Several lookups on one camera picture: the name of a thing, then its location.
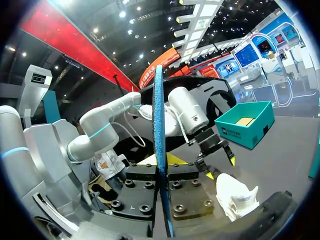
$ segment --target teal panel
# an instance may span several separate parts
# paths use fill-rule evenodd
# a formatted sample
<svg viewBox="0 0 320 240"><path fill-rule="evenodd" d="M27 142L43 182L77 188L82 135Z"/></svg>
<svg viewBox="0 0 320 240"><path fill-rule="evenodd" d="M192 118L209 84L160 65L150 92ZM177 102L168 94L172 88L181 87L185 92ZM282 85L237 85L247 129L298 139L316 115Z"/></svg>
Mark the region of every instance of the teal panel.
<svg viewBox="0 0 320 240"><path fill-rule="evenodd" d="M310 178L315 178L319 168L320 168L320 134L318 136L318 146L316 149L316 154L313 160L313 163L311 165L310 171L309 171L309 177Z"/></svg>
<svg viewBox="0 0 320 240"><path fill-rule="evenodd" d="M54 91L48 90L43 97L43 106L46 122L48 124L53 124L54 122L61 119L56 93Z"/></svg>
<svg viewBox="0 0 320 240"><path fill-rule="evenodd" d="M241 118L253 118L249 126L235 124ZM239 103L215 120L220 135L253 149L275 122L271 101Z"/></svg>

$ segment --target display screen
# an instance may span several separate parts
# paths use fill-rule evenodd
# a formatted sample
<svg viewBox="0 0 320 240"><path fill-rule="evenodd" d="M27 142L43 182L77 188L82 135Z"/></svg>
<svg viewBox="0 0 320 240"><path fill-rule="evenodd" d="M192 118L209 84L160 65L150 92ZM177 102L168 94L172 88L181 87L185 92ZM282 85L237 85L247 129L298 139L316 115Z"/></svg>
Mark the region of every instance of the display screen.
<svg viewBox="0 0 320 240"><path fill-rule="evenodd" d="M298 36L296 30L292 26L285 27L282 32L284 33L286 39L290 40Z"/></svg>
<svg viewBox="0 0 320 240"><path fill-rule="evenodd" d="M264 40L262 43L258 44L257 48L259 49L260 53L266 53L272 50L268 40Z"/></svg>
<svg viewBox="0 0 320 240"><path fill-rule="evenodd" d="M243 49L238 51L235 56L241 64L241 67L245 67L259 59L256 51L251 44L248 44Z"/></svg>
<svg viewBox="0 0 320 240"><path fill-rule="evenodd" d="M284 37L281 34L275 36L275 40L278 42L278 44L283 43L285 41Z"/></svg>
<svg viewBox="0 0 320 240"><path fill-rule="evenodd" d="M220 75L221 75L222 78L225 78L226 76L229 75L226 66L221 66L221 67L218 68L218 70L219 70Z"/></svg>

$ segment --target yellow marking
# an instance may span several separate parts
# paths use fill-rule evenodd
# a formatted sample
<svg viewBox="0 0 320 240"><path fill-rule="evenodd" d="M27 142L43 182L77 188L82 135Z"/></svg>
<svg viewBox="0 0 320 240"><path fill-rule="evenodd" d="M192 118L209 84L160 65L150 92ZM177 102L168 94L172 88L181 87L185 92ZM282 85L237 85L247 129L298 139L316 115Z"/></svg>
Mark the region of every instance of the yellow marking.
<svg viewBox="0 0 320 240"><path fill-rule="evenodd" d="M137 165L147 165L147 164L157 166L157 159L156 159L155 154L153 154L153 155L147 157L145 160L142 160L141 162L137 163Z"/></svg>
<svg viewBox="0 0 320 240"><path fill-rule="evenodd" d="M236 165L236 157L235 157L235 156L232 157L232 158L230 159L230 162L231 162L232 166L235 166L235 165Z"/></svg>
<svg viewBox="0 0 320 240"><path fill-rule="evenodd" d="M212 180L214 180L214 176L212 176L211 172L207 173L206 176Z"/></svg>
<svg viewBox="0 0 320 240"><path fill-rule="evenodd" d="M180 164L180 165L188 164L186 161L181 160L180 158L172 155L172 154L169 153L169 152L166 153L166 159L167 159L168 165L173 165L173 164Z"/></svg>

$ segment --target red banner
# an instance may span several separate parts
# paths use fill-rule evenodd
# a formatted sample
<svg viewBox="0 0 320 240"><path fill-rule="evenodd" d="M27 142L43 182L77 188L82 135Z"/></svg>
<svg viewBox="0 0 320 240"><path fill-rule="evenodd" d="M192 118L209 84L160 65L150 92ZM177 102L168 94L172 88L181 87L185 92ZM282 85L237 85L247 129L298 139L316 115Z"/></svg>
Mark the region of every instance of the red banner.
<svg viewBox="0 0 320 240"><path fill-rule="evenodd" d="M154 79L157 65L162 65L162 67L165 68L179 58L179 53L177 53L177 51L173 47L163 53L156 60L154 60L153 63L151 63L150 66L144 71L139 81L139 87L143 89L148 85L148 83L150 83L151 80Z"/></svg>
<svg viewBox="0 0 320 240"><path fill-rule="evenodd" d="M114 84L117 83L113 76L117 75L120 86L128 92L139 90L88 37L47 1L36 5L21 28Z"/></svg>
<svg viewBox="0 0 320 240"><path fill-rule="evenodd" d="M204 77L211 77L211 78L220 78L215 67L213 65L205 66L204 68L200 69L199 72Z"/></svg>

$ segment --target person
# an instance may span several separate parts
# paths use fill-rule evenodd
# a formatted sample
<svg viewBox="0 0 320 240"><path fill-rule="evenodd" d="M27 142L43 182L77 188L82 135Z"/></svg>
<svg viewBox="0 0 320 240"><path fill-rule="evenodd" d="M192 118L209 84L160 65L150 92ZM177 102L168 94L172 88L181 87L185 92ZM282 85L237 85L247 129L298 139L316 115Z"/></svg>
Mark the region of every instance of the person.
<svg viewBox="0 0 320 240"><path fill-rule="evenodd" d="M122 162L124 159L126 159L125 155L118 156L113 149L93 157L96 169L118 195L123 187L119 179L123 182L127 179L126 166Z"/></svg>

